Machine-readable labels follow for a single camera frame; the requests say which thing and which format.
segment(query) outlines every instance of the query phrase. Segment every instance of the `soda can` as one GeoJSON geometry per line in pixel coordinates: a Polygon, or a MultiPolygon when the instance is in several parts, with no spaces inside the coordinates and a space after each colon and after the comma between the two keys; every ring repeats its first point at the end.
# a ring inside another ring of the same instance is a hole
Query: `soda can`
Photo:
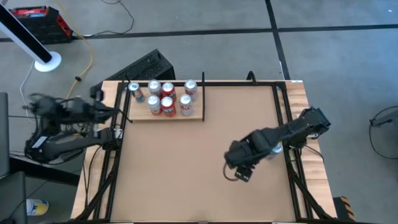
{"type": "Polygon", "coordinates": [[[150,97],[148,97],[147,102],[150,112],[152,112],[153,115],[159,115],[162,113],[162,107],[160,105],[159,97],[151,95],[150,97]]]}
{"type": "Polygon", "coordinates": [[[180,108],[183,115],[191,115],[193,113],[192,98],[190,95],[184,94],[180,97],[180,108]]]}
{"type": "Polygon", "coordinates": [[[271,152],[269,153],[269,155],[267,156],[268,160],[273,159],[276,155],[278,155],[279,153],[281,153],[283,151],[284,147],[282,146],[281,142],[278,142],[278,145],[275,146],[275,148],[273,148],[271,150],[271,152]]]}
{"type": "Polygon", "coordinates": [[[138,103],[141,103],[145,100],[145,96],[142,93],[142,90],[138,83],[130,83],[129,90],[131,94],[135,97],[138,103]]]}
{"type": "Polygon", "coordinates": [[[175,94],[175,88],[173,83],[164,83],[162,86],[162,96],[168,96],[171,99],[173,99],[173,102],[175,102],[176,99],[176,94],[175,94]]]}
{"type": "Polygon", "coordinates": [[[155,95],[159,98],[162,97],[162,85],[160,84],[159,81],[157,80],[151,80],[148,83],[148,89],[149,89],[149,93],[151,95],[155,95]]]}
{"type": "Polygon", "coordinates": [[[40,199],[26,199],[26,215],[43,215],[49,209],[49,202],[40,199]]]}
{"type": "Polygon", "coordinates": [[[192,100],[195,101],[198,98],[198,85],[193,80],[188,80],[184,84],[185,93],[190,95],[192,100]]]}
{"type": "Polygon", "coordinates": [[[169,96],[163,97],[163,99],[161,101],[161,105],[162,105],[162,110],[164,112],[164,115],[169,116],[169,117],[173,117],[175,115],[175,105],[174,105],[174,101],[171,97],[169,97],[169,96]]]}

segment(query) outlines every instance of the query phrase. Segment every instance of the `wooden shelf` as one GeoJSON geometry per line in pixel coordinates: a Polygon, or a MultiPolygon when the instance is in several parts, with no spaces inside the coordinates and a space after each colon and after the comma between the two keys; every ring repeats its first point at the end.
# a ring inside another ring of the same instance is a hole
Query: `wooden shelf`
{"type": "Polygon", "coordinates": [[[178,102],[180,96],[185,94],[184,87],[174,87],[177,94],[177,100],[175,102],[176,114],[174,117],[169,118],[163,113],[160,115],[153,115],[150,112],[147,104],[147,99],[150,96],[147,87],[141,87],[141,90],[145,96],[145,100],[142,103],[138,103],[136,99],[131,96],[129,118],[137,121],[149,121],[149,120],[181,120],[181,119],[202,119],[203,117],[203,90],[201,86],[198,86],[198,98],[193,102],[193,113],[189,116],[181,114],[180,103],[178,102]]]}

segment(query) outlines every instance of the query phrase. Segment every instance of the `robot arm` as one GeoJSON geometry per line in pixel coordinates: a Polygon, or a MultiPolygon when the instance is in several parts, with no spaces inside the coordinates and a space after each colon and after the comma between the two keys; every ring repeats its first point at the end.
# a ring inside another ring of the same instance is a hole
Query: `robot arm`
{"type": "Polygon", "coordinates": [[[37,127],[32,137],[25,143],[26,156],[40,163],[48,163],[68,152],[113,142],[114,131],[109,128],[98,132],[90,128],[85,133],[61,133],[62,124],[104,123],[118,113],[118,110],[100,102],[103,99],[101,90],[95,90],[91,97],[95,98],[92,105],[81,98],[63,100],[42,94],[31,95],[33,100],[28,109],[35,117],[39,117],[39,121],[36,121],[37,127]]]}
{"type": "Polygon", "coordinates": [[[304,147],[307,136],[320,136],[329,129],[330,123],[320,109],[309,108],[301,115],[277,128],[255,130],[240,141],[233,141],[229,151],[224,154],[230,169],[237,167],[235,176],[248,182],[254,165],[268,156],[279,141],[286,141],[292,147],[304,147]]]}

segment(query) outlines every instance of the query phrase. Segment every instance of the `gray floor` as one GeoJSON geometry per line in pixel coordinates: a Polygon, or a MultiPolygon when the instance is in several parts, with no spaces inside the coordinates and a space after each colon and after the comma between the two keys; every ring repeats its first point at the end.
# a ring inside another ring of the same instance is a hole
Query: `gray floor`
{"type": "MultiPolygon", "coordinates": [[[[270,28],[261,0],[124,0],[135,18],[130,32],[195,29],[270,28]]],[[[130,18],[124,9],[98,0],[61,1],[84,34],[106,29],[123,31],[130,18]]],[[[49,5],[52,0],[9,0],[7,7],[49,5]]],[[[398,23],[398,3],[381,0],[272,0],[279,27],[353,26],[398,23]]],[[[332,123],[321,137],[333,196],[349,198],[358,221],[396,223],[398,163],[377,156],[369,145],[368,125],[381,109],[397,105],[397,29],[280,34],[291,79],[304,80],[313,106],[332,123]]],[[[88,87],[117,72],[144,54],[159,49],[174,65],[177,78],[245,78],[249,70],[258,79],[282,79],[274,39],[267,34],[225,34],[91,40],[94,65],[74,91],[88,95],[88,87]]],[[[0,91],[9,93],[10,114],[24,115],[19,86],[32,59],[14,43],[0,43],[0,91]]],[[[25,95],[42,92],[63,97],[73,77],[88,65],[83,41],[49,45],[63,57],[54,72],[33,71],[25,95]]],[[[33,125],[12,118],[11,150],[21,151],[33,125]]],[[[396,133],[390,126],[374,130],[374,142],[385,155],[398,156],[396,133]]],[[[73,172],[81,158],[57,169],[73,172]]],[[[29,179],[27,193],[41,181],[29,179]]],[[[31,223],[67,220],[76,188],[47,183],[33,197],[47,199],[49,212],[31,223]]]]}

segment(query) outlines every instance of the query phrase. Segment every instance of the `power cord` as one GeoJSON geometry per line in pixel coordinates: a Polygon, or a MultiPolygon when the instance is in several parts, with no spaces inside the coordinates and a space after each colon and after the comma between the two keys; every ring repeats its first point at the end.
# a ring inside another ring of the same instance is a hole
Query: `power cord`
{"type": "MultiPolygon", "coordinates": [[[[373,117],[372,120],[375,120],[381,113],[385,112],[386,110],[392,109],[392,108],[398,108],[398,106],[390,106],[390,107],[384,108],[383,110],[381,110],[380,112],[378,112],[378,113],[373,117]]],[[[381,157],[383,157],[383,158],[385,158],[385,159],[398,159],[398,157],[388,157],[388,156],[384,156],[384,155],[382,155],[380,152],[378,152],[378,151],[376,150],[376,148],[375,148],[374,145],[373,145],[371,130],[372,130],[372,124],[369,124],[369,141],[371,142],[371,146],[372,146],[373,151],[374,151],[375,153],[377,153],[379,156],[381,156],[381,157]]]]}
{"type": "MultiPolygon", "coordinates": [[[[322,161],[325,163],[325,159],[323,158],[323,155],[320,152],[318,152],[317,150],[315,150],[314,148],[312,148],[308,145],[304,145],[304,147],[307,147],[309,150],[313,151],[315,154],[318,154],[318,156],[320,156],[322,158],[322,161]]],[[[299,148],[298,151],[299,151],[299,155],[301,157],[301,155],[303,154],[303,148],[299,148]]],[[[297,160],[297,158],[294,158],[291,160],[291,162],[294,162],[296,160],[297,160]]]]}
{"type": "Polygon", "coordinates": [[[89,189],[89,187],[90,187],[91,167],[92,167],[92,165],[93,165],[93,161],[94,161],[95,155],[97,154],[97,152],[99,151],[99,149],[101,149],[101,146],[99,146],[99,147],[95,150],[95,152],[94,152],[94,154],[93,154],[93,157],[91,158],[90,165],[88,166],[88,178],[87,178],[87,179],[86,179],[85,163],[83,163],[83,175],[84,175],[84,178],[85,178],[85,191],[86,191],[85,207],[88,206],[88,189],[89,189]]]}
{"type": "MultiPolygon", "coordinates": [[[[33,60],[32,65],[30,66],[30,69],[29,69],[29,71],[27,72],[27,75],[26,75],[24,81],[22,81],[22,83],[21,83],[21,85],[20,85],[20,87],[19,87],[19,92],[21,93],[21,96],[22,96],[22,99],[24,100],[25,106],[27,106],[27,103],[26,103],[25,96],[24,96],[24,92],[22,91],[22,88],[24,87],[25,82],[26,82],[26,80],[28,79],[29,75],[32,73],[32,68],[33,68],[33,64],[34,64],[34,63],[35,63],[35,60],[33,60]]],[[[29,112],[28,112],[27,108],[25,109],[25,111],[26,111],[26,118],[29,120],[29,122],[35,124],[35,122],[32,121],[32,120],[30,119],[30,117],[29,117],[29,112]]]]}
{"type": "Polygon", "coordinates": [[[58,4],[58,6],[61,8],[61,10],[63,11],[63,13],[68,17],[68,20],[72,23],[72,27],[74,29],[75,34],[77,34],[77,36],[79,36],[81,39],[83,39],[87,46],[90,48],[90,63],[88,64],[88,66],[86,67],[86,69],[84,69],[83,72],[80,73],[79,76],[75,77],[75,81],[73,82],[72,86],[69,89],[68,95],[67,95],[67,99],[69,99],[70,94],[72,93],[73,89],[75,88],[75,85],[77,84],[77,82],[81,81],[82,76],[91,68],[92,64],[93,64],[93,60],[94,60],[94,49],[93,47],[90,45],[90,43],[82,36],[80,35],[80,31],[77,29],[77,26],[75,25],[72,17],[69,15],[69,13],[67,12],[67,10],[61,5],[60,2],[58,2],[58,0],[55,0],[55,3],[58,4]]]}
{"type": "Polygon", "coordinates": [[[325,159],[323,158],[323,155],[320,152],[318,152],[317,150],[315,150],[314,148],[312,148],[308,145],[305,145],[305,147],[307,147],[308,149],[311,149],[315,154],[318,154],[322,158],[323,163],[325,163],[325,159]]]}
{"type": "Polygon", "coordinates": [[[9,118],[34,118],[31,116],[16,116],[16,115],[8,115],[9,118]]]}
{"type": "Polygon", "coordinates": [[[238,181],[238,178],[229,178],[226,173],[225,173],[225,169],[226,169],[226,163],[224,163],[224,167],[223,167],[223,175],[225,177],[225,179],[229,180],[229,181],[238,181]]]}
{"type": "Polygon", "coordinates": [[[128,28],[128,29],[127,29],[126,31],[124,31],[124,32],[115,32],[115,31],[111,31],[111,30],[105,30],[105,31],[102,31],[102,32],[98,32],[98,33],[96,33],[96,34],[85,35],[85,37],[90,38],[90,37],[94,37],[94,36],[96,36],[96,35],[104,34],[104,33],[112,33],[112,34],[119,34],[119,35],[120,35],[120,34],[125,34],[125,33],[129,32],[129,31],[132,29],[132,27],[133,27],[133,25],[134,25],[134,18],[133,18],[133,16],[131,15],[130,11],[127,9],[127,7],[122,3],[121,0],[117,0],[116,2],[106,2],[106,1],[104,1],[104,0],[101,0],[101,2],[103,2],[103,3],[105,3],[105,4],[117,4],[117,3],[119,3],[120,5],[122,5],[122,7],[127,11],[127,13],[129,14],[130,18],[132,19],[130,28],[128,28]]]}

